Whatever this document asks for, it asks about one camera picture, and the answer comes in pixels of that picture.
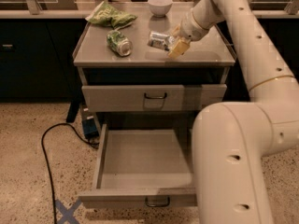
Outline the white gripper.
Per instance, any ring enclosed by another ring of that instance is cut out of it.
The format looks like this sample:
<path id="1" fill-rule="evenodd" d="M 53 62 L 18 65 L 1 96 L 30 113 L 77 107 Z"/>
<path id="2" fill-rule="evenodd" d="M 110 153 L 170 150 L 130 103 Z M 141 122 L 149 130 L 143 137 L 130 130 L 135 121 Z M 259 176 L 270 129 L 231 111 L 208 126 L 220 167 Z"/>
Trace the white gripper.
<path id="1" fill-rule="evenodd" d="M 184 18 L 171 32 L 173 37 L 178 38 L 170 47 L 167 56 L 176 59 L 184 54 L 190 47 L 190 41 L 199 41 L 208 33 L 208 29 L 202 28 L 195 20 L 191 11 L 185 14 Z"/>

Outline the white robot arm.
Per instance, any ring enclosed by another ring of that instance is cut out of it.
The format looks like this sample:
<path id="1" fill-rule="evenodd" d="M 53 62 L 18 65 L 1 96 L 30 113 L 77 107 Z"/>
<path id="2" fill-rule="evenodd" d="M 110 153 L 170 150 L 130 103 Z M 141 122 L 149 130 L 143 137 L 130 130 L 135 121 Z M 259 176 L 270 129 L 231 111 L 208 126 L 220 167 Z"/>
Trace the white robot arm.
<path id="1" fill-rule="evenodd" d="M 250 0 L 201 0 L 173 31 L 168 55 L 225 21 L 249 92 L 247 103 L 209 105 L 192 127 L 200 224 L 274 224 L 261 159 L 299 142 L 299 84 L 249 7 Z"/>

